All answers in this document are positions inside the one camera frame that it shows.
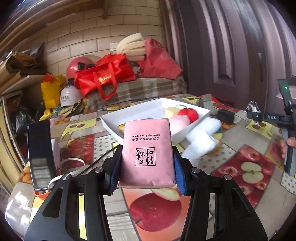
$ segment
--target white towel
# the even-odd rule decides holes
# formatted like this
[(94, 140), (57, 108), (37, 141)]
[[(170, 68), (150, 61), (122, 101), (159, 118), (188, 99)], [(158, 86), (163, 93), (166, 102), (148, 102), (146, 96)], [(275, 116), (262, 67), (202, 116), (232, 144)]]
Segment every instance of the white towel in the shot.
[(196, 129), (191, 144), (182, 153), (183, 158), (189, 159), (194, 167), (198, 167), (199, 159), (216, 147), (216, 140), (204, 129)]
[(210, 136), (212, 136), (220, 128), (221, 128), (221, 121), (211, 118), (211, 117), (206, 117), (192, 131), (190, 131), (186, 135), (186, 139), (189, 142), (193, 142), (195, 140), (196, 135), (197, 135), (197, 131), (200, 129), (205, 130)]

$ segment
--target pink paper package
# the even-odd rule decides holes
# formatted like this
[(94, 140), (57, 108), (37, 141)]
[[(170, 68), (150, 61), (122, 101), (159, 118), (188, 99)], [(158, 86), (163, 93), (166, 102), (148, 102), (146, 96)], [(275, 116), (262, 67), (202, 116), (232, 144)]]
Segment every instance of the pink paper package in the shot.
[(176, 185), (168, 119), (127, 121), (119, 185), (166, 188)]

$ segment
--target white tray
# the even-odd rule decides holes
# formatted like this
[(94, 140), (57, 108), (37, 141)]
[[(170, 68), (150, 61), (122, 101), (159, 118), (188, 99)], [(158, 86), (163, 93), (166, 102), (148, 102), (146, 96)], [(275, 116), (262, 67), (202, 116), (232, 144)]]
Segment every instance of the white tray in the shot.
[(142, 120), (148, 117), (153, 119), (165, 118), (165, 109), (168, 107), (178, 107), (182, 109), (182, 106), (177, 106), (179, 104), (184, 105), (187, 108), (195, 109), (198, 112), (199, 119), (191, 123), (183, 130), (172, 135), (172, 145), (177, 145), (185, 139), (186, 135), (194, 127), (196, 127), (207, 115), (209, 115), (209, 110), (176, 100), (160, 98), (102, 115), (101, 119), (104, 128), (122, 145), (123, 133), (118, 129), (119, 125), (124, 124), (127, 121)]

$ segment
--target pink toy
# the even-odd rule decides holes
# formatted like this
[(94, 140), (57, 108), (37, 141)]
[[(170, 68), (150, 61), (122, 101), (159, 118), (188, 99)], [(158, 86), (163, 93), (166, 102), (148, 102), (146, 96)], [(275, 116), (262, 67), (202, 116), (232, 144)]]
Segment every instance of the pink toy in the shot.
[(126, 122), (119, 184), (126, 188), (175, 186), (168, 119)]
[(176, 115), (170, 119), (170, 132), (174, 135), (188, 125), (190, 125), (190, 120), (187, 116)]
[(67, 68), (67, 79), (75, 78), (76, 71), (81, 70), (78, 68), (78, 63), (82, 63), (81, 69), (86, 69), (87, 67), (94, 67), (95, 63), (87, 57), (78, 57), (70, 62)]

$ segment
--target red bag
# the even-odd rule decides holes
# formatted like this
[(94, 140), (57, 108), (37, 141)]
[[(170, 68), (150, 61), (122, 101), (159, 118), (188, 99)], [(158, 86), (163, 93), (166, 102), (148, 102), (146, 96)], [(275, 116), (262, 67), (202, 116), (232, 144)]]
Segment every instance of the red bag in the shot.
[(146, 58), (138, 61), (142, 72), (139, 73), (141, 78), (166, 78), (176, 79), (181, 68), (169, 56), (167, 51), (155, 39), (149, 38), (145, 41)]
[[(76, 72), (74, 86), (86, 96), (98, 89), (103, 100), (109, 100), (117, 90), (117, 83), (135, 80), (136, 76), (125, 54), (108, 54), (95, 67)], [(102, 86), (112, 84), (114, 90), (105, 96)]]

